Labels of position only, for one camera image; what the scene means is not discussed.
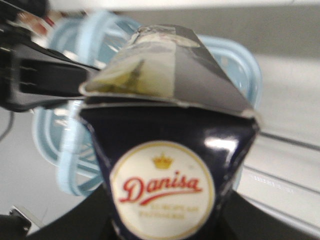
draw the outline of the danisa logo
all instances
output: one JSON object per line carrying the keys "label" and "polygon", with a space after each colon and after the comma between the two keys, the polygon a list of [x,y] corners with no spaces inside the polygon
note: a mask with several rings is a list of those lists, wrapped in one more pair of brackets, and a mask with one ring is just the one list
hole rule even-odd
{"label": "danisa logo", "polygon": [[204,162],[185,146],[146,142],[120,158],[110,175],[123,224],[144,240],[179,240],[209,217],[215,199]]}
{"label": "danisa logo", "polygon": [[[173,159],[166,157],[164,153],[152,160],[155,167],[160,170],[169,169],[173,162]],[[185,174],[181,174],[179,170],[174,172],[174,176],[151,178],[150,180],[134,176],[124,182],[123,189],[127,195],[120,198],[119,201],[121,203],[139,202],[143,206],[170,195],[195,194],[203,190],[199,187],[199,182],[199,178],[187,177]]]}

